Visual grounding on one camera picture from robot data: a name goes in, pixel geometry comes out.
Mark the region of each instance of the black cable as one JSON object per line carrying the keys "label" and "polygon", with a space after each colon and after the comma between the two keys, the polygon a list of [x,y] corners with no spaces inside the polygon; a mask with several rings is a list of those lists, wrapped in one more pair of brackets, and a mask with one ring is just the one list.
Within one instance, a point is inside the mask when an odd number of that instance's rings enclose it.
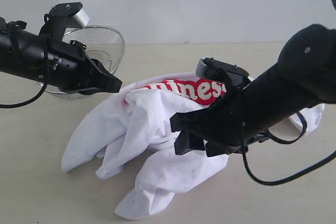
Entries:
{"label": "black cable", "polygon": [[[16,104],[0,104],[0,109],[13,109],[13,108],[26,106],[26,105],[28,105],[32,102],[35,102],[38,98],[41,97],[41,95],[46,90],[46,88],[48,86],[48,83],[49,83],[49,79],[50,79],[47,37],[48,36],[46,36],[46,35],[41,36],[42,43],[43,43],[44,67],[45,67],[44,84],[43,84],[41,90],[33,98],[31,98],[31,99],[29,99],[25,102],[16,103]],[[17,40],[14,39],[13,41],[14,41],[14,44],[12,44],[13,52],[18,53],[18,56],[20,57],[20,55],[21,55],[20,48],[19,48],[18,44],[15,43],[15,41],[17,42]]]}
{"label": "black cable", "polygon": [[[242,89],[238,91],[239,94],[238,94],[238,102],[240,103],[240,108],[242,108]],[[308,168],[304,169],[304,170],[301,170],[300,172],[298,173],[295,173],[287,178],[283,178],[283,179],[280,179],[280,180],[275,180],[275,181],[264,181],[264,180],[261,180],[259,178],[257,178],[253,173],[252,171],[250,170],[250,167],[248,166],[248,163],[247,163],[247,157],[246,157],[246,146],[245,146],[245,143],[244,143],[244,126],[245,126],[245,123],[243,121],[243,117],[242,117],[242,110],[240,110],[240,120],[241,120],[241,127],[240,127],[240,145],[242,147],[241,149],[241,154],[243,156],[243,161],[244,161],[244,166],[245,166],[245,170],[247,172],[247,174],[257,183],[261,184],[261,185],[264,185],[264,186],[277,186],[277,185],[282,185],[282,184],[285,184],[285,183],[288,183],[288,182],[291,182],[299,177],[302,177],[303,175],[306,175],[310,172],[312,172],[313,170],[316,170],[320,167],[322,167],[323,165],[329,163],[330,161],[332,161],[335,157],[336,157],[336,151],[334,151],[332,154],[330,154],[328,157],[326,157],[325,159],[321,160],[320,162],[317,162],[316,164],[312,165],[312,166],[309,166]]]}

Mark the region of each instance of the beige table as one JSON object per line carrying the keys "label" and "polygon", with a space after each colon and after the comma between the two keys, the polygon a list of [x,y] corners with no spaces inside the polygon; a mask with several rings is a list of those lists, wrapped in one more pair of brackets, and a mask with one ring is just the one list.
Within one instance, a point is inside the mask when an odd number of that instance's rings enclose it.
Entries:
{"label": "beige table", "polygon": [[[273,64],[282,43],[235,45],[127,46],[117,72],[125,84],[165,73],[194,71],[198,59],[213,56],[256,76]],[[13,103],[37,91],[30,81],[0,75],[0,103]],[[116,177],[99,180],[93,160],[69,174],[60,168],[68,140],[82,118],[108,95],[67,101],[45,94],[20,109],[0,110],[0,223],[128,223],[113,213],[133,188],[146,157],[127,164]],[[250,148],[255,174],[283,178],[322,159],[336,148],[336,106],[327,107],[315,132],[293,146],[271,141]],[[242,159],[192,191],[176,195],[166,211],[135,223],[334,223],[336,162],[278,187],[254,183]]]}

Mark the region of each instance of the wire mesh basket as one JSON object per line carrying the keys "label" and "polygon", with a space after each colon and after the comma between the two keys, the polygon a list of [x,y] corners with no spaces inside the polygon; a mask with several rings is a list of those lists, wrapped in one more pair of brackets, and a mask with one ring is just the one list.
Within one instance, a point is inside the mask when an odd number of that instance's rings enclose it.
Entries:
{"label": "wire mesh basket", "polygon": [[[125,41],[121,33],[111,27],[87,26],[73,29],[63,36],[64,42],[77,40],[87,46],[86,53],[91,59],[99,60],[111,74],[114,74],[125,53]],[[36,82],[39,88],[43,83]],[[47,93],[63,99],[82,99],[90,95],[80,93],[64,93],[57,87],[47,86]]]}

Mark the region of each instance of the white cloth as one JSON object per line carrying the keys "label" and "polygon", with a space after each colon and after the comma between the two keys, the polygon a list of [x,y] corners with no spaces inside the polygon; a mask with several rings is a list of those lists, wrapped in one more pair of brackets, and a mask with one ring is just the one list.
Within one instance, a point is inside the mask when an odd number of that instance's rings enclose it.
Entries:
{"label": "white cloth", "polygon": [[[101,179],[123,170],[126,162],[155,150],[144,163],[135,187],[119,203],[115,213],[136,220],[158,214],[175,193],[185,193],[222,170],[227,155],[208,158],[205,152],[174,153],[178,132],[172,133],[169,119],[176,112],[207,107],[225,93],[221,83],[199,79],[194,73],[177,73],[128,85],[94,108],[73,133],[63,155],[64,172],[103,158],[96,175]],[[305,109],[307,133],[318,126],[324,105]],[[301,123],[292,116],[300,129]]]}

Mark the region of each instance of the red printed logo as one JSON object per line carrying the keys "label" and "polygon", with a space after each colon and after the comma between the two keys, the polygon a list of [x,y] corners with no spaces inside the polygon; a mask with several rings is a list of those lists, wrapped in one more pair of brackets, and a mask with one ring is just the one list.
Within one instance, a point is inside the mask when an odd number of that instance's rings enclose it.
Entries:
{"label": "red printed logo", "polygon": [[149,84],[140,89],[171,91],[201,105],[212,104],[220,95],[224,95],[226,92],[224,84],[206,79],[199,79],[198,81],[166,80]]}

